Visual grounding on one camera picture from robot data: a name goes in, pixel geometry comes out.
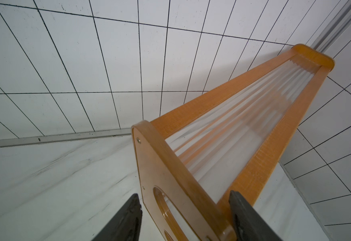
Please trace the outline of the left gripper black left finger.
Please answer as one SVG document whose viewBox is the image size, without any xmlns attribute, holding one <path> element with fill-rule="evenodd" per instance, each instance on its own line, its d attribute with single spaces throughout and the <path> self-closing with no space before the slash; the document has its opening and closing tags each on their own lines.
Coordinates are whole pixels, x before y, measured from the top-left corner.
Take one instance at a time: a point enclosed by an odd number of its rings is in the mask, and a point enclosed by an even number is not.
<svg viewBox="0 0 351 241">
<path fill-rule="evenodd" d="M 93 241 L 138 241 L 142 223 L 142 207 L 137 193 L 133 194 Z"/>
</svg>

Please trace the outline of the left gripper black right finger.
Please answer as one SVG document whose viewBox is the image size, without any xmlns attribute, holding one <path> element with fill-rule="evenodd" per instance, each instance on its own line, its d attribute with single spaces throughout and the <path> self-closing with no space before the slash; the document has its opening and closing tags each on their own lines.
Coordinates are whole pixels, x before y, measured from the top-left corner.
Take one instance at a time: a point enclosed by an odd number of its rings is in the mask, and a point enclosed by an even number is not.
<svg viewBox="0 0 351 241">
<path fill-rule="evenodd" d="M 238 241 L 282 241 L 240 192 L 230 192 L 229 204 Z"/>
</svg>

